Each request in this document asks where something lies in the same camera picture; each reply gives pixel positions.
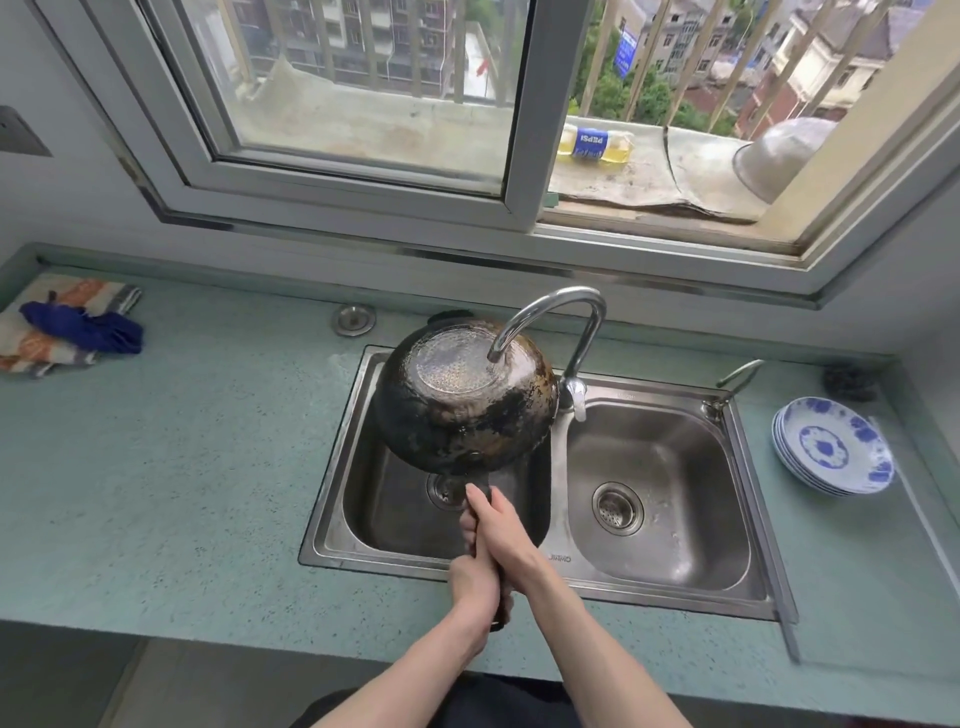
plate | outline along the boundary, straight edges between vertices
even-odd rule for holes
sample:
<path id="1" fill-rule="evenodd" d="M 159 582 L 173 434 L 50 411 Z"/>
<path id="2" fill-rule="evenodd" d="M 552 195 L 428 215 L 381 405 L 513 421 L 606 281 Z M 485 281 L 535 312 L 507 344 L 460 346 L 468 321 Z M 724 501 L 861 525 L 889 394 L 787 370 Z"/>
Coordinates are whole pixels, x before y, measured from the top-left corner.
<path id="1" fill-rule="evenodd" d="M 816 491 L 824 493 L 828 496 L 835 497 L 846 497 L 849 493 L 844 491 L 837 490 L 835 488 L 829 487 L 826 483 L 818 481 L 810 473 L 806 473 L 803 467 L 795 462 L 791 455 L 789 449 L 783 443 L 780 436 L 780 415 L 782 410 L 777 413 L 777 416 L 774 418 L 773 423 L 773 437 L 774 437 L 774 450 L 777 452 L 777 457 L 780 458 L 780 462 L 783 463 L 783 466 L 790 471 L 798 480 L 800 480 L 804 485 L 813 488 Z"/>
<path id="2" fill-rule="evenodd" d="M 851 495 L 878 493 L 894 479 L 893 455 L 880 433 L 849 407 L 803 397 L 784 407 L 777 427 L 784 453 L 814 481 Z"/>

faucet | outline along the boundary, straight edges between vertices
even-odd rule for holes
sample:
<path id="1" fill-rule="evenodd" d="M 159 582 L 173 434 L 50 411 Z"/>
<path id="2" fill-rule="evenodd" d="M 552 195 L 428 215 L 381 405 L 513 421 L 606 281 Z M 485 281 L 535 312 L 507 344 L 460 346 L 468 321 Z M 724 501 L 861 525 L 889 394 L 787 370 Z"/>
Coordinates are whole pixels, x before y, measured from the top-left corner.
<path id="1" fill-rule="evenodd" d="M 705 400 L 702 408 L 704 414 L 714 422 L 720 422 L 723 419 L 724 407 L 730 403 L 730 400 L 732 400 L 738 392 L 742 391 L 748 384 L 750 384 L 750 382 L 754 380 L 754 377 L 756 376 L 756 370 L 762 367 L 763 363 L 763 359 L 754 359 L 753 361 L 747 362 L 742 367 L 734 369 L 728 375 L 720 379 L 717 382 L 718 389 L 726 387 L 735 379 L 743 376 L 743 379 L 740 381 L 740 383 L 733 387 L 733 389 L 725 391 L 722 395 L 714 400 Z"/>
<path id="2" fill-rule="evenodd" d="M 565 303 L 574 303 L 584 301 L 590 304 L 593 310 L 590 312 L 587 327 L 584 328 L 577 348 L 573 350 L 569 363 L 564 369 L 564 375 L 560 380 L 560 409 L 563 412 L 573 410 L 573 416 L 578 422 L 587 418 L 587 385 L 578 376 L 580 374 L 580 365 L 587 356 L 590 344 L 593 343 L 593 337 L 596 336 L 597 329 L 603 324 L 607 317 L 607 302 L 600 295 L 596 288 L 590 288 L 585 285 L 573 285 L 569 288 L 548 293 L 546 296 L 538 298 L 536 301 L 524 306 L 514 317 L 507 322 L 500 333 L 493 339 L 490 351 L 487 352 L 487 358 L 491 362 L 496 362 L 507 350 L 510 343 L 527 326 L 535 322 L 547 311 L 552 311 Z"/>

forearm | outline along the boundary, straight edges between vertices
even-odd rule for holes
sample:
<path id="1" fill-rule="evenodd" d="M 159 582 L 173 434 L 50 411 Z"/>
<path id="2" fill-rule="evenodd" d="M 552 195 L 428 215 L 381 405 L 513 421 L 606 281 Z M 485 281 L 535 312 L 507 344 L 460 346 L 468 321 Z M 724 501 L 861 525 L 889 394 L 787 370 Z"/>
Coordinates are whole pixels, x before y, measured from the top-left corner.
<path id="1" fill-rule="evenodd" d="M 670 697 L 549 567 L 527 598 L 586 728 L 689 728 Z"/>
<path id="2" fill-rule="evenodd" d="M 476 620 L 454 609 L 314 728 L 424 728 L 483 638 Z"/>

bottle label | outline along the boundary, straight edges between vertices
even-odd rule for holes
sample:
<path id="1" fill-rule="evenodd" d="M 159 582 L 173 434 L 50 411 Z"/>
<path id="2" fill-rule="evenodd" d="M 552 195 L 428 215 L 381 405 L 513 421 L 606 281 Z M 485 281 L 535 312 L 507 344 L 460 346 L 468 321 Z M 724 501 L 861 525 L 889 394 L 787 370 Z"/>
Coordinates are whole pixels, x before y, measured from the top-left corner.
<path id="1" fill-rule="evenodd" d="M 609 132 L 577 127 L 577 140 L 573 142 L 572 155 L 584 159 L 599 159 L 607 149 L 609 138 Z"/>

kitchen sink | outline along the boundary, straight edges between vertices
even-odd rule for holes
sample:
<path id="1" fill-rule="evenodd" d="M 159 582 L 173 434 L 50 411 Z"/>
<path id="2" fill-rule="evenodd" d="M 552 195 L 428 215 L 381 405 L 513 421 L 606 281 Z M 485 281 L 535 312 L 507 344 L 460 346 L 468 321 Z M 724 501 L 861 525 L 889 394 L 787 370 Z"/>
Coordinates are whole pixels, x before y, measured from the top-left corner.
<path id="1" fill-rule="evenodd" d="M 383 444 L 371 400 L 389 349 L 367 347 L 306 536 L 308 566 L 446 579 L 463 552 L 466 478 Z M 720 390 L 581 374 L 587 418 L 479 484 L 514 503 L 586 598 L 796 620 L 735 406 Z M 780 604 L 774 599 L 779 594 Z"/>
<path id="2" fill-rule="evenodd" d="M 750 538 L 727 454 L 697 417 L 595 401 L 570 423 L 574 544 L 621 579 L 727 590 L 750 568 Z"/>
<path id="3" fill-rule="evenodd" d="M 378 373 L 376 368 L 372 376 Z M 379 551 L 436 559 L 462 554 L 457 521 L 470 478 L 424 473 L 407 465 L 379 439 L 374 417 L 362 422 L 342 488 L 341 513 L 350 534 Z M 509 468 L 473 478 L 503 491 L 537 545 L 550 524 L 549 463 L 550 446 L 544 443 Z"/>

